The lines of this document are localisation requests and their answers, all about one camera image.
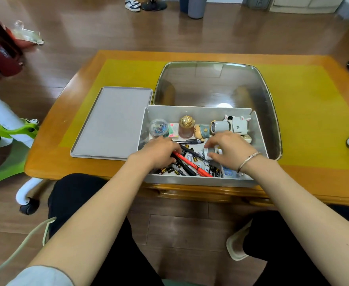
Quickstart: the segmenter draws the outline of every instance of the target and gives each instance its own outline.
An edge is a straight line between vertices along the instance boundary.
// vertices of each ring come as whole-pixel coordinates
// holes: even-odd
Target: red marker
[[[200,168],[199,166],[195,165],[194,163],[192,163],[191,161],[189,161],[187,158],[184,158],[181,154],[179,154],[178,152],[174,151],[173,154],[175,156],[177,156],[179,159],[181,159],[183,162],[186,162],[188,165],[190,165],[192,168],[197,170],[197,173],[199,173],[201,176],[203,177],[213,177],[211,174],[207,173],[206,171],[204,171],[202,168]]]

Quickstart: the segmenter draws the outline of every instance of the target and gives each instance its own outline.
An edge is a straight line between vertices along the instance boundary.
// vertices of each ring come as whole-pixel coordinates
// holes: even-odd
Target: black round base
[[[167,8],[167,3],[164,1],[154,1],[151,0],[141,3],[141,9],[145,11],[161,11]]]
[[[32,215],[37,211],[40,206],[40,201],[36,199],[32,199],[29,197],[29,202],[26,205],[20,206],[20,212],[25,215]]]

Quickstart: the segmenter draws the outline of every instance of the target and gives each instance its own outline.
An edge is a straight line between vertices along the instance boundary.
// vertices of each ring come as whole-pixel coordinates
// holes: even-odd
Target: gray trash can
[[[206,0],[189,0],[188,16],[192,19],[200,19],[205,13]]]

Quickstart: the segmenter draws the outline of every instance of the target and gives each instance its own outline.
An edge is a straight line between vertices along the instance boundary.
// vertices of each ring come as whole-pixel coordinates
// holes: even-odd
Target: bracelet
[[[257,151],[256,153],[252,154],[251,156],[249,156],[242,164],[241,166],[238,168],[238,171],[237,173],[240,172],[241,168],[250,160],[252,159],[253,157],[257,156],[258,154],[261,154],[259,151]]]

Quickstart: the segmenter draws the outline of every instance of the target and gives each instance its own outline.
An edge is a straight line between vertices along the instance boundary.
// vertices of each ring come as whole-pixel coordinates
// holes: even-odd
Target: yellow table surface
[[[272,94],[281,130],[279,163],[318,198],[349,204],[349,73],[329,56],[98,51],[72,78],[42,124],[25,172],[59,179],[70,173],[112,177],[122,161],[70,157],[70,149],[103,86],[156,87],[171,61],[218,61],[256,66]],[[247,197],[257,186],[145,185]]]

